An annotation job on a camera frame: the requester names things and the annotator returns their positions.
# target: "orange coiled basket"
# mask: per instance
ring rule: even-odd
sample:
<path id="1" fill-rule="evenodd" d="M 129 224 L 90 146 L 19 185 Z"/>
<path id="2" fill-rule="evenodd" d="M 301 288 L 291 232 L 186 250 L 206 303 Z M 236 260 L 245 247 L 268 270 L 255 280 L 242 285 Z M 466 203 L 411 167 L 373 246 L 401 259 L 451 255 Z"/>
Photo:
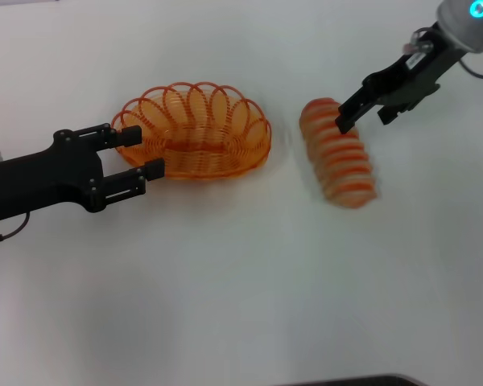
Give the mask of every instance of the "orange coiled basket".
<path id="1" fill-rule="evenodd" d="M 339 106 L 330 98 L 311 101 L 299 124 L 325 198 L 341 207 L 358 208 L 377 197 L 373 167 L 357 129 L 341 134 L 336 126 Z"/>
<path id="2" fill-rule="evenodd" d="M 263 166 L 271 127 L 253 101 L 230 86 L 174 83 L 127 102 L 113 119 L 122 130 L 139 125 L 142 144 L 118 152 L 133 166 L 164 158 L 169 179 L 240 177 Z"/>

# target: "black cable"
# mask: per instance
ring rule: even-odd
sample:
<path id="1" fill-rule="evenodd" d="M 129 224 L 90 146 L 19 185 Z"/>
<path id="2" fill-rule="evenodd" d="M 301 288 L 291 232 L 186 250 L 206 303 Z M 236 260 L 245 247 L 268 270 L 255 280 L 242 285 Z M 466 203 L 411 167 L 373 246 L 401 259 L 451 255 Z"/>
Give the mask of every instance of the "black cable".
<path id="1" fill-rule="evenodd" d="M 0 242 L 10 239 L 11 237 L 14 237 L 18 233 L 20 233 L 27 226 L 30 219 L 31 219 L 31 213 L 30 212 L 25 213 L 25 220 L 22 222 L 22 224 L 14 232 L 8 233 L 5 236 L 0 235 Z"/>
<path id="2" fill-rule="evenodd" d="M 8 235 L 5 235 L 3 237 L 3 240 L 10 239 L 11 237 L 16 236 L 18 233 L 20 233 L 29 223 L 29 220 L 31 219 L 31 213 L 27 212 L 25 213 L 25 220 L 22 222 L 22 224 L 16 229 L 14 232 L 9 233 Z"/>
<path id="3" fill-rule="evenodd" d="M 472 75 L 472 76 L 474 76 L 475 78 L 478 78 L 478 79 L 483 79 L 482 74 L 478 74 L 477 72 L 474 72 L 473 70 L 471 70 L 469 68 L 469 66 L 467 64 L 465 64 L 465 62 L 462 59 L 460 59 L 459 62 L 460 62 L 460 66 L 463 67 L 464 70 L 466 72 L 468 72 L 470 75 Z"/>

